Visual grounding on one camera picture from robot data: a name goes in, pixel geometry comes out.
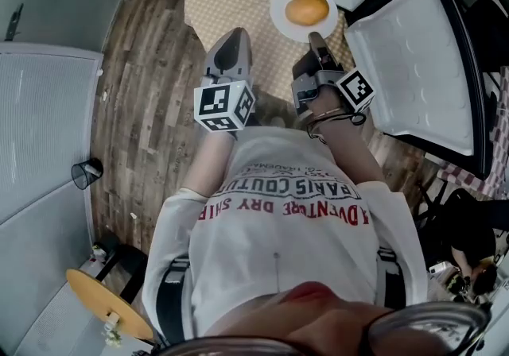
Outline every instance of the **white plate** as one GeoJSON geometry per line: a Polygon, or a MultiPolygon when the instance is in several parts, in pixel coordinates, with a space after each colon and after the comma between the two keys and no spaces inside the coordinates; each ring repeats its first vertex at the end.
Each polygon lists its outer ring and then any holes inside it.
{"type": "Polygon", "coordinates": [[[328,16],[315,25],[297,25],[286,18],[286,5],[292,0],[272,0],[270,2],[270,17],[281,34],[290,40],[309,42],[308,34],[317,31],[323,38],[332,34],[337,25],[338,13],[334,0],[327,0],[328,16]]]}

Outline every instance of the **floor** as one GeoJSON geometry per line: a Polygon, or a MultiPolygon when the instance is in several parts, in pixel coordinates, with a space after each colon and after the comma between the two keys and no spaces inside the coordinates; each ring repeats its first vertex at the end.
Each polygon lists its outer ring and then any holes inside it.
{"type": "MultiPolygon", "coordinates": [[[[91,188],[95,231],[112,230],[148,253],[163,200],[178,189],[196,150],[192,90],[205,54],[184,23],[184,0],[124,0],[104,53],[92,127],[91,154],[105,168],[91,188]]],[[[258,99],[262,123],[277,115],[295,126],[288,103],[258,99]]],[[[430,185],[437,166],[372,123],[362,131],[391,189],[413,210],[421,201],[416,182],[430,185]]]]}

